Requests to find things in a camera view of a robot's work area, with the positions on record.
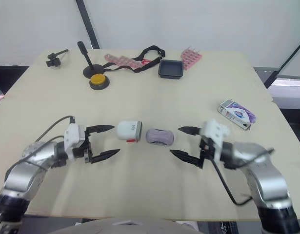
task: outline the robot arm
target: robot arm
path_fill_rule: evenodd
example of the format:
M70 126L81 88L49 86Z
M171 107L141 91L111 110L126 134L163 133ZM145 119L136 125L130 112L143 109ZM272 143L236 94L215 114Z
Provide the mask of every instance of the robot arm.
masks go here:
M179 130L191 134L200 135L200 158L189 156L187 152L171 150L179 159L203 168L205 159L212 161L225 189L231 200L236 205L244 205L253 200L262 223L263 233L300 233L300 226L294 212L292 201L287 189L287 184L271 163L272 150L266 150L254 143L224 142L223 138L229 134L229 130L215 120L204 123L202 128L182 127ZM221 173L216 162L222 161L226 169L240 169L246 179L252 197L244 202L237 203Z
M0 191L0 234L16 234L21 219L30 201L35 197L49 168L66 165L67 159L75 161L84 157L86 163L105 160L117 150L102 152L93 156L89 136L114 128L111 125L97 125L84 128L70 123L64 136L54 137L48 142L36 141L23 152L22 158L6 173L5 183ZM56 138L64 142L56 143Z

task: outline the wooden table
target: wooden table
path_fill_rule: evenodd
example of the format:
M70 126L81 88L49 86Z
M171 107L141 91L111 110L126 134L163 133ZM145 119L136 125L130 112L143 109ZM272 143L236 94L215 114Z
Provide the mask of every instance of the wooden table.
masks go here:
M300 218L300 143L242 52L201 52L202 59L180 80L162 79L158 66L135 74L107 72L108 88L95 91L82 75L83 55L71 50L61 67L47 67L45 51L0 101L0 188L5 171L50 124L74 115L79 124L92 126L121 120L141 120L143 134L137 144L118 140L116 131L92 135L94 153L121 148L112 158L85 164L80 158L49 170L27 214L77 217L157 217L188 220L257 219L253 202L236 207L226 194L209 161L203 170L174 157L169 149L199 155L198 136L184 134L181 126L201 126L211 118L231 130L228 141L247 141L276 149L274 165L285 177ZM105 64L104 55L135 57L140 51L91 50L93 63ZM166 51L166 59L180 52ZM149 59L157 55L151 52ZM251 110L257 122L244 131L217 112L231 98ZM62 135L67 122L46 137ZM171 130L171 147L148 144L149 128ZM237 200L249 194L240 171L221 166Z

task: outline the black lanyard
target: black lanyard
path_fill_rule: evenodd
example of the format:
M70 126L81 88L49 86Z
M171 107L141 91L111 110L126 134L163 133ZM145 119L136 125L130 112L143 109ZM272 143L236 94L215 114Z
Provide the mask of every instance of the black lanyard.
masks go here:
M144 55L146 53L148 53L148 51L150 50L156 50L159 54L159 57L157 57L156 59L154 59L153 61L149 62L148 64L144 65L143 67L139 67L139 68L136 68L136 69L132 69L132 67L130 66L119 66L118 68L116 69L109 69L107 67L109 66L112 66L112 65L116 65L115 63L113 62L108 62L106 64L103 65L103 68L104 68L104 71L105 72L110 72L110 71L116 71L116 70L119 70L119 69L122 69L122 68L128 68L130 69L131 71L135 72L135 73L138 73L138 72L142 72L142 71L145 71L146 69L149 69L151 67L154 67L156 64L160 63L160 60L165 57L165 51L160 49L159 47L157 47L156 45L152 45L146 49L144 49L141 54L136 57L136 58L132 58L133 60L135 61L142 61L143 58L144 58Z

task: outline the square black dish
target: square black dish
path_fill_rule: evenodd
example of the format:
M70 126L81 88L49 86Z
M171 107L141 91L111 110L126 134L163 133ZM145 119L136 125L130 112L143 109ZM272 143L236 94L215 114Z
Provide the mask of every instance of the square black dish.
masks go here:
M167 79L180 79L183 75L183 63L177 60L160 61L159 76Z

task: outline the yellow button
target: yellow button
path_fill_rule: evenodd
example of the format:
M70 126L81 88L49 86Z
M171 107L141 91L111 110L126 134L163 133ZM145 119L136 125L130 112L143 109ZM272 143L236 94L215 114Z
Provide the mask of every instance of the yellow button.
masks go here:
M93 84L103 84L105 82L105 76L103 74L95 74L90 78Z

